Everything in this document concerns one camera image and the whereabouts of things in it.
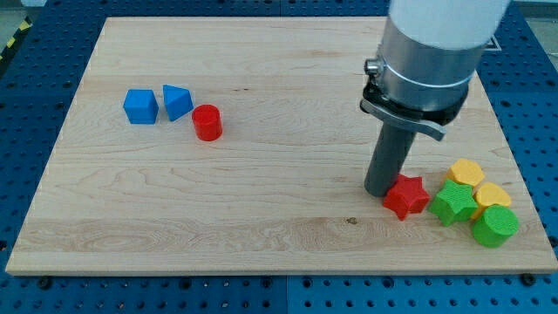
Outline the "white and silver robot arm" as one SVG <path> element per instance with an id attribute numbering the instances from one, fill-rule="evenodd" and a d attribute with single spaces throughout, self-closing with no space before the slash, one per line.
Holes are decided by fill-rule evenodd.
<path id="1" fill-rule="evenodd" d="M 391 0 L 361 107 L 382 134 L 435 140 L 459 112 L 487 43 L 510 0 Z"/>

